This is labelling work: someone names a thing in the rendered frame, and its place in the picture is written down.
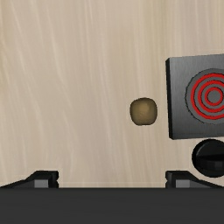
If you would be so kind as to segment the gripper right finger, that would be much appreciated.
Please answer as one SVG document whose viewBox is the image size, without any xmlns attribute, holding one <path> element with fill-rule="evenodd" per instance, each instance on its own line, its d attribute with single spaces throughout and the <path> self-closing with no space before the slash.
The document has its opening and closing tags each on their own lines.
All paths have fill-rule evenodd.
<svg viewBox="0 0 224 224">
<path fill-rule="evenodd" d="M 167 171 L 165 173 L 166 188 L 221 188 L 193 176 L 189 171 Z"/>
</svg>

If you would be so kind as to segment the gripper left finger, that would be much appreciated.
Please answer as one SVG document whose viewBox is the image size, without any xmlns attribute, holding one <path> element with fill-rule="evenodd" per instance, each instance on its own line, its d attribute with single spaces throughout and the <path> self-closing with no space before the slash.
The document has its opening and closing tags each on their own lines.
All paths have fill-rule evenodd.
<svg viewBox="0 0 224 224">
<path fill-rule="evenodd" d="M 3 188 L 58 188 L 58 179 L 58 171 L 35 171 L 28 178 L 3 185 Z"/>
</svg>

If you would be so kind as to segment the stove plate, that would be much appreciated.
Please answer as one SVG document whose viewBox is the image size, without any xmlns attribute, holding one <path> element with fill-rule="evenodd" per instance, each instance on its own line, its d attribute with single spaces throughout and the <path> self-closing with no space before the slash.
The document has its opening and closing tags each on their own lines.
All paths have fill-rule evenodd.
<svg viewBox="0 0 224 224">
<path fill-rule="evenodd" d="M 169 58 L 165 69 L 169 138 L 198 138 L 194 168 L 224 176 L 224 54 Z"/>
</svg>

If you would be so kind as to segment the brown kiwi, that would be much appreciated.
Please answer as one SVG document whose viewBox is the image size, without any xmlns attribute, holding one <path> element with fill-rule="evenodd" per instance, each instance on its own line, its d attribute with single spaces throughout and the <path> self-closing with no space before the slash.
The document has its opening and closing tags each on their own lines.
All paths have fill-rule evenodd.
<svg viewBox="0 0 224 224">
<path fill-rule="evenodd" d="M 135 125 L 152 125 L 158 117 L 158 107 L 150 98 L 138 98 L 130 104 L 129 113 Z"/>
</svg>

